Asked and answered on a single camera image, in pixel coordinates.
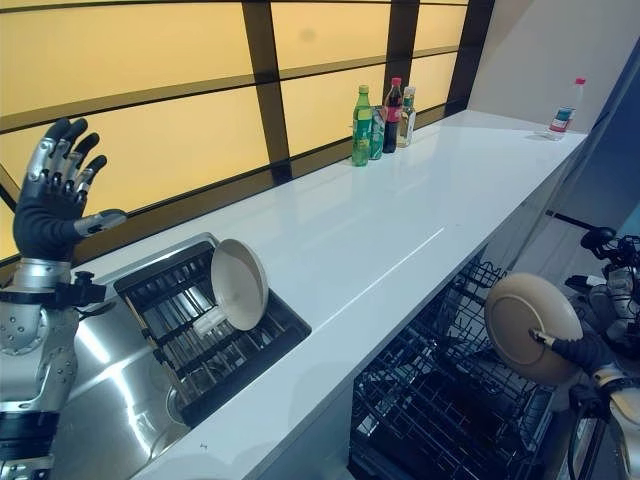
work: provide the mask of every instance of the open dishwasher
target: open dishwasher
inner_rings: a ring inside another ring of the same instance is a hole
[[[553,390],[505,366],[484,326],[504,275],[471,261],[356,377],[356,478],[540,477]]]

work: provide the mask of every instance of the plastic water bottle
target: plastic water bottle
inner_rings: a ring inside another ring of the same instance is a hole
[[[551,120],[551,124],[544,136],[551,140],[560,140],[564,137],[564,134],[568,130],[573,118],[575,117],[576,110],[582,103],[582,95],[584,93],[584,84],[586,80],[582,77],[576,78],[573,83],[571,101],[564,107],[560,107],[556,112],[555,117]]]
[[[413,98],[416,87],[404,87],[402,99],[402,112],[400,113],[400,125],[398,126],[398,146],[408,147],[413,136],[413,126],[416,123],[416,110],[413,108]]]
[[[364,167],[369,161],[372,110],[369,105],[369,86],[358,87],[358,101],[353,109],[353,147],[351,160],[356,167]]]

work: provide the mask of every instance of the robotic finger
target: robotic finger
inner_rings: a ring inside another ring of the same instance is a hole
[[[65,165],[65,170],[62,172],[62,182],[65,184],[65,190],[70,192],[73,189],[73,185],[80,171],[80,165],[89,153],[89,151],[95,147],[100,141],[100,136],[97,133],[87,135],[82,139],[78,146],[69,154],[68,163]]]

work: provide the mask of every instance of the kitchen counter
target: kitchen counter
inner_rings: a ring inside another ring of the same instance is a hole
[[[101,277],[202,232],[237,238],[312,328],[135,478],[259,476],[585,138],[544,128],[464,111],[366,168],[339,162],[82,265]]]

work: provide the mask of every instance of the dishwasher rack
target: dishwasher rack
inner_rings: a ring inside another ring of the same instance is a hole
[[[300,343],[311,329],[273,292],[248,331],[224,320],[198,336],[193,323],[216,305],[211,286],[214,246],[199,242],[117,280],[114,288],[173,389],[169,414],[194,427]]]
[[[356,378],[352,458],[375,450],[396,472],[377,478],[523,479],[535,466],[552,390],[487,337],[484,299],[504,275],[469,263]]]

